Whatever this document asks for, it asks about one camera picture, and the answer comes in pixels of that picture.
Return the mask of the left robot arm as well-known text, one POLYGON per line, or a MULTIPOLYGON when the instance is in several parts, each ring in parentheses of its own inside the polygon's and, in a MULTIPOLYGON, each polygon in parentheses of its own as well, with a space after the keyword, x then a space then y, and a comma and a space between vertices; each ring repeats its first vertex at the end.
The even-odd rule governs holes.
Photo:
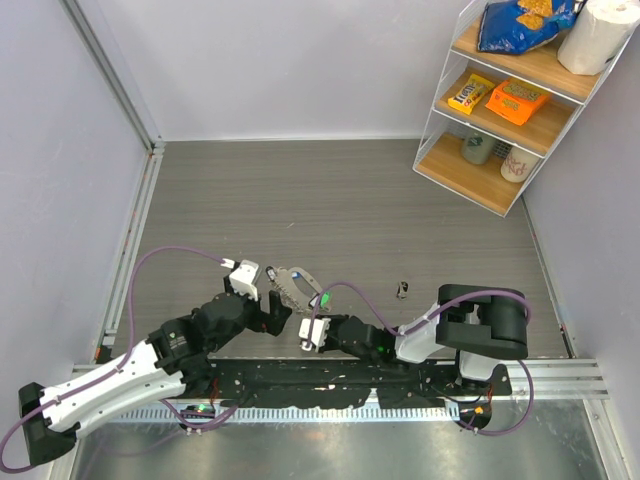
POLYGON ((73 449, 78 439, 138 406, 186 394, 207 395, 211 353, 251 330, 279 335, 292 314, 276 291, 260 298, 227 288, 188 315, 164 322, 127 353, 58 385, 32 382, 19 391, 29 463, 39 466, 73 449))

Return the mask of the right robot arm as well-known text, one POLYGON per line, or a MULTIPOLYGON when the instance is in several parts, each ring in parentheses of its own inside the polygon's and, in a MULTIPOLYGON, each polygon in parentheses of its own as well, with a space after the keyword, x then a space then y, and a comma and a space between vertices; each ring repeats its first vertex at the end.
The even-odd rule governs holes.
POLYGON ((301 347, 318 353, 341 351, 370 364, 407 369, 443 348, 453 349, 455 387, 473 394, 502 360, 528 357, 532 308, 511 289, 445 284, 429 310, 408 324, 377 328, 356 316, 322 317, 314 309, 300 327, 301 347))

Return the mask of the small black key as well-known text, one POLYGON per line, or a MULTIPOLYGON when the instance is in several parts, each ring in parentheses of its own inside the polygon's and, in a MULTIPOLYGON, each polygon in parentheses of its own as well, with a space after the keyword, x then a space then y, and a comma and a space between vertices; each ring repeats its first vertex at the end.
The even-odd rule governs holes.
POLYGON ((409 290, 409 284, 405 281, 401 281, 398 283, 398 288, 396 292, 396 298, 399 300, 404 300, 407 298, 409 290))

